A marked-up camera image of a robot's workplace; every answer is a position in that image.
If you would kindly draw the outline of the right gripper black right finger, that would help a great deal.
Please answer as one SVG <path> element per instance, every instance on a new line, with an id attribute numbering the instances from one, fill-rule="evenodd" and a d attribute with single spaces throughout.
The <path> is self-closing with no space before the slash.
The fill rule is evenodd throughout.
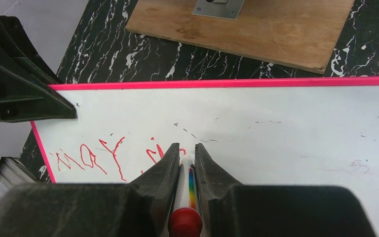
<path id="1" fill-rule="evenodd" d="M 209 237 L 373 237 L 357 197 L 338 186 L 244 185 L 195 146 L 195 174 Z"/>

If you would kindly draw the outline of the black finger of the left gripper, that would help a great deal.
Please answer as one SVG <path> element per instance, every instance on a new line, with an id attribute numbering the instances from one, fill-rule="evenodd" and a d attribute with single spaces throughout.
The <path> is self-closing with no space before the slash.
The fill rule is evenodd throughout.
<path id="1" fill-rule="evenodd" d="M 0 16 L 0 122 L 76 119 L 74 105 L 53 84 L 62 81 L 39 56 L 19 19 Z"/>

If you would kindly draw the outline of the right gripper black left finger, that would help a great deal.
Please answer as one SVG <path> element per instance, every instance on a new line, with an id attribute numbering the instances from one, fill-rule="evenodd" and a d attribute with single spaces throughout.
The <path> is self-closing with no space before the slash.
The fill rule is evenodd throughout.
<path id="1" fill-rule="evenodd" d="M 179 144 L 128 184 L 13 187 L 0 200 L 0 237 L 159 237 L 178 180 Z"/>

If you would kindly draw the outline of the red capped whiteboard marker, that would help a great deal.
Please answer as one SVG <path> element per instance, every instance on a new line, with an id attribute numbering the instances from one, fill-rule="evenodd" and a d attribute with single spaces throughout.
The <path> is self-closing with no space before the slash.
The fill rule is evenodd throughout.
<path id="1" fill-rule="evenodd" d="M 168 231 L 171 237 L 199 237 L 202 228 L 194 159 L 191 155 L 184 155 L 179 166 Z"/>

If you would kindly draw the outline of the pink framed whiteboard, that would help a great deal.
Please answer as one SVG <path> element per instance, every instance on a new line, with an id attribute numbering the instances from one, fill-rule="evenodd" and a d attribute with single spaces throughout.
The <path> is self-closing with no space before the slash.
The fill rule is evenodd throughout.
<path id="1" fill-rule="evenodd" d="M 126 183 L 202 143 L 245 184 L 337 185 L 379 236 L 379 77 L 53 85 L 76 119 L 33 121 L 52 182 Z"/>

